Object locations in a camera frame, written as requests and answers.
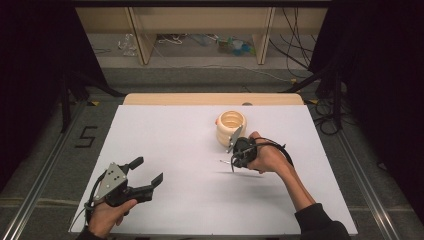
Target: person's right hand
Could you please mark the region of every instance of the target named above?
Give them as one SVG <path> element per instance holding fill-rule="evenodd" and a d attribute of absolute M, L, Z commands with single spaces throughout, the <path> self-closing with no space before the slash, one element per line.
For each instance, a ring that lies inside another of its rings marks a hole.
<path fill-rule="evenodd" d="M 261 138 L 261 135 L 255 131 L 249 137 L 256 139 Z M 266 141 L 265 139 L 256 139 L 256 144 Z M 259 170 L 259 173 L 277 172 L 279 174 L 281 171 L 292 168 L 284 154 L 273 146 L 258 146 L 256 159 L 250 162 L 247 167 L 250 170 Z"/>

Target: gray floor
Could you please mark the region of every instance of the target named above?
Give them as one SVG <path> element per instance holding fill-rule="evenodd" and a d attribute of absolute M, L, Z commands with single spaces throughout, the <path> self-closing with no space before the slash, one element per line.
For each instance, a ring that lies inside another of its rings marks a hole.
<path fill-rule="evenodd" d="M 313 49 L 314 41 L 310 36 L 302 36 L 304 47 Z M 270 45 L 266 64 L 258 66 L 251 54 L 233 56 L 231 53 L 218 51 L 213 42 L 201 46 L 190 37 L 182 38 L 183 44 L 157 44 L 151 62 L 140 66 L 137 57 L 124 57 L 117 42 L 123 36 L 92 35 L 93 48 L 107 49 L 97 54 L 103 72 L 111 87 L 129 92 L 278 92 L 288 89 L 291 79 L 301 80 L 293 74 L 308 76 L 305 70 L 286 58 Z M 285 51 L 287 44 L 279 36 L 272 37 L 273 42 Z M 291 50 L 297 60 L 303 61 L 299 51 Z M 313 83 L 301 90 L 304 100 L 315 99 L 314 91 L 318 83 Z M 60 134 L 60 104 L 52 111 L 50 121 L 46 124 L 32 154 L 21 163 L 13 178 L 0 194 L 0 232 L 8 229 L 8 224 L 17 214 L 20 205 L 27 197 L 37 180 L 44 164 L 55 157 L 52 171 L 45 176 L 47 182 L 40 189 L 36 205 L 20 234 L 20 239 L 73 239 L 68 233 L 72 217 L 86 188 L 97 156 L 106 138 L 108 128 L 113 120 L 122 98 L 113 98 L 98 89 L 88 88 L 91 93 L 90 104 L 76 102 L 73 109 L 73 122 L 65 134 Z M 309 105 L 313 118 L 318 113 L 327 112 L 331 101 L 321 101 L 319 105 Z M 344 111 L 349 113 L 348 105 Z M 80 139 L 85 127 L 86 133 L 95 137 L 92 146 L 89 139 Z M 327 122 L 324 131 L 331 131 L 333 125 Z M 361 169 L 375 192 L 378 201 L 393 223 L 397 239 L 424 239 L 424 228 L 418 220 L 404 195 L 390 175 L 377 166 L 378 158 L 370 148 L 353 116 L 343 117 L 343 130 L 336 135 L 326 135 L 317 131 L 327 153 L 342 194 L 350 213 L 357 225 L 359 235 L 352 239 L 385 239 L 385 233 L 378 226 L 350 164 L 349 154 L 341 141 L 342 134 L 354 152 Z M 117 237 L 116 239 L 134 239 Z M 297 239 L 296 236 L 282 236 L 281 239 Z"/>

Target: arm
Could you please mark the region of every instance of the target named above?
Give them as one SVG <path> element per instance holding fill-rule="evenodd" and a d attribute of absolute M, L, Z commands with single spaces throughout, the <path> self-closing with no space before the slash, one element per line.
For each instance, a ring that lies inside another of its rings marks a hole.
<path fill-rule="evenodd" d="M 94 209 L 88 227 L 78 236 L 77 240 L 106 239 L 113 226 L 119 226 L 124 219 L 124 214 L 137 204 L 137 200 L 131 199 L 118 207 L 111 207 L 106 203 L 100 203 Z"/>
<path fill-rule="evenodd" d="M 250 137 L 261 138 L 258 132 L 253 132 Z M 257 139 L 256 143 L 265 141 L 265 139 Z M 294 167 L 277 148 L 268 145 L 259 146 L 258 155 L 248 164 L 248 168 L 257 169 L 261 174 L 275 172 L 283 180 L 296 209 L 295 217 L 301 229 L 300 239 L 350 239 L 345 226 L 328 217 L 322 205 L 316 203 L 303 186 Z"/>

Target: person's left hand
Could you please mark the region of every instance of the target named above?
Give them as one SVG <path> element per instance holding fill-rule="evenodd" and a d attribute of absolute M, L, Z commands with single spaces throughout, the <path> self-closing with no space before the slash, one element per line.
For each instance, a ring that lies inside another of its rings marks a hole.
<path fill-rule="evenodd" d="M 111 207 L 100 203 L 94 208 L 88 230 L 97 237 L 107 238 L 113 226 L 119 226 L 124 219 L 124 214 L 137 205 L 137 200 L 131 199 L 118 207 Z"/>

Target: roll of tape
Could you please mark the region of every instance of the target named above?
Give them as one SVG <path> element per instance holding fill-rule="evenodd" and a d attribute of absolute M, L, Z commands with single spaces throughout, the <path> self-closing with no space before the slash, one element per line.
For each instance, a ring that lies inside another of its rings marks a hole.
<path fill-rule="evenodd" d="M 246 118 L 237 111 L 226 111 L 221 113 L 216 120 L 216 138 L 222 146 L 228 148 L 230 145 L 230 137 L 243 125 L 240 137 L 243 137 L 246 132 L 247 121 Z"/>

